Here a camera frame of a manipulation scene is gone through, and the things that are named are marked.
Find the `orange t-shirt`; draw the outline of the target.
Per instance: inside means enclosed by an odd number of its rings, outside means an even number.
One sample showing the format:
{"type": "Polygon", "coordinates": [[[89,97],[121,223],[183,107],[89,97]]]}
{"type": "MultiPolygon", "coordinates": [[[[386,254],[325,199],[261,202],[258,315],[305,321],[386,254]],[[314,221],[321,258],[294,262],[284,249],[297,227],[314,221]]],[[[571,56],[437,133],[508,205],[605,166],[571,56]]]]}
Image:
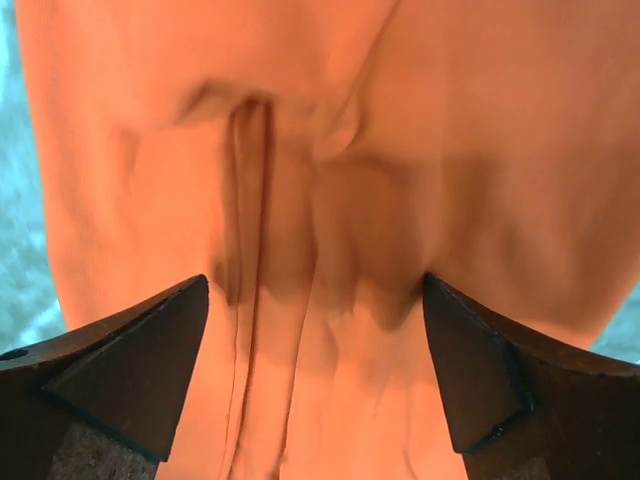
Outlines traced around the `orange t-shirt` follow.
{"type": "Polygon", "coordinates": [[[204,273],[163,479],[461,479],[433,273],[590,346],[639,279],[635,1],[20,1],[71,328],[204,273]]]}

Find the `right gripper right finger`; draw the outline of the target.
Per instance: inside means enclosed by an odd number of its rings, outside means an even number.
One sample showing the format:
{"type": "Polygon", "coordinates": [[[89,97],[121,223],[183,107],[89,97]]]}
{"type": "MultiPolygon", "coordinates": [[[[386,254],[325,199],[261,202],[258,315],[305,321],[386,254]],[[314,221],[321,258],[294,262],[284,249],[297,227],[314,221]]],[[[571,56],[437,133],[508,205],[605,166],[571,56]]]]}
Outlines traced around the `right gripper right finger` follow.
{"type": "Polygon", "coordinates": [[[423,311],[468,478],[638,480],[638,366],[528,328],[432,274],[423,311]]]}

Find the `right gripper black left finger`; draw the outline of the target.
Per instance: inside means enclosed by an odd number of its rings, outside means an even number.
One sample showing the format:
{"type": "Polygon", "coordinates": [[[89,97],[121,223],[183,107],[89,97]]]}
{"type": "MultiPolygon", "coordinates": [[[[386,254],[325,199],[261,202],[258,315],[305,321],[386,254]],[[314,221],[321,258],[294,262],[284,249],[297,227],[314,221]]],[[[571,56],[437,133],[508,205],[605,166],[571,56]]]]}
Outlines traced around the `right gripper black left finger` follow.
{"type": "Polygon", "coordinates": [[[1,356],[4,479],[152,479],[168,460],[205,330],[191,277],[1,356]]]}

